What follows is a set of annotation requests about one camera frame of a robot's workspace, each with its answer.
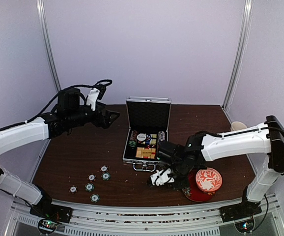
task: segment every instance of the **white cup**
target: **white cup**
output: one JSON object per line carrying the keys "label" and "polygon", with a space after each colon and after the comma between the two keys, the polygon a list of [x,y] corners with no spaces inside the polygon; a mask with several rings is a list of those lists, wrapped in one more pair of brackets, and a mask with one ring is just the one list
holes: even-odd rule
{"label": "white cup", "polygon": [[244,123],[239,122],[239,121],[234,121],[231,124],[230,131],[236,131],[236,130],[241,130],[241,129],[246,129],[246,128],[247,126]]}

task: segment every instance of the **white wall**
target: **white wall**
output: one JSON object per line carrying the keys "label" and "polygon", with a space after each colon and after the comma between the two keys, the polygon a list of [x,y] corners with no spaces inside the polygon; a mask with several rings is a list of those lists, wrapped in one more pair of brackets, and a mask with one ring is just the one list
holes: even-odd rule
{"label": "white wall", "polygon": [[48,0],[45,12],[62,87],[112,78],[103,102],[129,95],[222,104],[244,0]]}
{"label": "white wall", "polygon": [[[256,0],[252,15],[250,38],[229,114],[232,120],[247,125],[275,115],[284,126],[284,1]],[[263,158],[251,156],[256,168]],[[284,212],[284,177],[273,191]]]}
{"label": "white wall", "polygon": [[[36,1],[0,0],[0,127],[32,117],[54,93]],[[0,163],[29,180],[42,146],[37,142],[5,153]],[[0,191],[0,235],[11,204]]]}

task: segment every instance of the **silver case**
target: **silver case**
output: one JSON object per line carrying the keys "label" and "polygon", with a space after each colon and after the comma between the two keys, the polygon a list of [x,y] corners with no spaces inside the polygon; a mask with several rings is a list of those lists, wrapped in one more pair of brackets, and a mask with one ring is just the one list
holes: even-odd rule
{"label": "silver case", "polygon": [[[130,158],[125,158],[125,152],[126,152],[126,148],[127,148],[127,144],[128,144],[128,140],[129,140],[129,135],[130,135],[130,131],[131,131],[131,126],[130,126],[130,118],[129,118],[129,113],[128,113],[128,103],[127,102],[154,102],[154,103],[166,103],[166,104],[171,104],[171,99],[170,98],[159,98],[159,97],[127,97],[126,100],[126,106],[127,106],[127,116],[128,116],[128,121],[129,121],[129,131],[128,131],[128,136],[127,136],[127,140],[126,140],[126,145],[124,147],[124,151],[123,151],[123,157],[122,160],[125,164],[132,164],[133,169],[135,171],[147,171],[147,172],[153,172],[156,170],[157,166],[163,166],[164,164],[161,161],[148,161],[148,160],[136,160],[136,159],[130,159]],[[167,124],[167,129],[166,129],[166,133],[167,133],[167,139],[166,141],[168,141],[168,126],[169,126],[169,121],[170,121],[170,111],[169,111],[169,117],[168,117],[168,124]],[[136,166],[137,165],[142,165],[141,169],[138,169]]]}

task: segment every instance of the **brown tabletop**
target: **brown tabletop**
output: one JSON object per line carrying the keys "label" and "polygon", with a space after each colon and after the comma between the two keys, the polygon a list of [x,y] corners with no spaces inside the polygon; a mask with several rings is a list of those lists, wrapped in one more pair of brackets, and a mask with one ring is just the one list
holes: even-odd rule
{"label": "brown tabletop", "polygon": [[[109,129],[92,124],[75,128],[72,134],[51,140],[33,183],[44,188],[53,199],[74,203],[122,207],[163,207],[195,204],[182,191],[167,186],[149,187],[150,172],[136,172],[132,165],[124,165],[122,155],[128,135],[128,117],[125,105],[110,105],[109,110],[121,116]],[[220,106],[172,105],[169,141],[184,145],[188,136],[207,130],[228,131],[230,124]],[[109,166],[111,179],[104,181],[100,166]],[[208,167],[219,171],[223,185],[209,202],[236,199],[255,175],[245,155],[208,162]],[[96,175],[93,192],[86,192],[89,174]],[[71,194],[70,186],[78,187]],[[91,194],[100,196],[92,203]]]}

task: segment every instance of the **robotic arm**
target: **robotic arm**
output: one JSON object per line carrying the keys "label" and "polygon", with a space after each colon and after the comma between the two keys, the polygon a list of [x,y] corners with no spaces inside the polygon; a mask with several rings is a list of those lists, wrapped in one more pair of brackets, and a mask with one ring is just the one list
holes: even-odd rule
{"label": "robotic arm", "polygon": [[[41,113],[29,121],[0,128],[0,155],[25,144],[52,139],[64,132],[69,134],[72,128],[83,126],[86,123],[93,123],[96,127],[104,129],[108,128],[119,117],[119,113],[106,110],[105,104],[97,100],[102,99],[106,87],[111,83],[111,80],[103,80],[94,86],[80,86],[91,88],[87,98],[76,88],[79,86],[61,90],[50,101],[51,103],[58,97],[58,102],[51,112]],[[80,97],[84,100],[84,105],[80,105]],[[52,205],[51,197],[43,189],[20,180],[5,168],[0,168],[0,190],[23,199],[34,209],[35,214],[39,213],[39,216],[62,213],[67,218],[66,212],[70,212],[70,209]]]}
{"label": "robotic arm", "polygon": [[263,195],[284,174],[284,128],[275,116],[244,130],[221,134],[201,131],[190,136],[185,146],[163,142],[157,155],[168,168],[157,171],[148,183],[182,189],[189,186],[189,172],[206,169],[207,161],[247,153],[267,155],[255,179],[245,188],[242,203],[220,211],[224,222],[249,217],[261,213]]}

